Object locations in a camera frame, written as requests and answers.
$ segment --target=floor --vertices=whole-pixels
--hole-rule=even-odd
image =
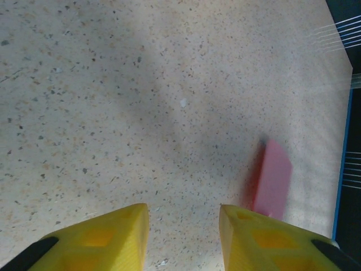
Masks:
[[[0,265],[145,202],[144,270],[224,270],[219,205],[249,205],[266,136],[294,166],[284,221],[331,236],[352,68],[324,0],[0,7]]]

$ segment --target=yellow plastic part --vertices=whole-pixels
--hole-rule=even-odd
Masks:
[[[148,207],[135,204],[55,231],[59,238],[30,271],[141,271],[149,231]]]
[[[221,206],[219,232],[225,271],[339,270],[311,243],[330,239],[237,206]]]

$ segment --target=pink object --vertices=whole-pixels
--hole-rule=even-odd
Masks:
[[[292,164],[282,147],[273,139],[267,142],[252,211],[282,220]]]

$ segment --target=terrazzo floor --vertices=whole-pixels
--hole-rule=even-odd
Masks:
[[[0,9],[0,265],[144,202],[144,270],[224,270],[219,205],[249,205],[264,136],[294,167],[284,221],[331,236],[352,68],[324,0]]]

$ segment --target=pink eraser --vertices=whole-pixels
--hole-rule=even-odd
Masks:
[[[292,174],[292,164],[273,139],[267,142],[252,211],[282,220]]]

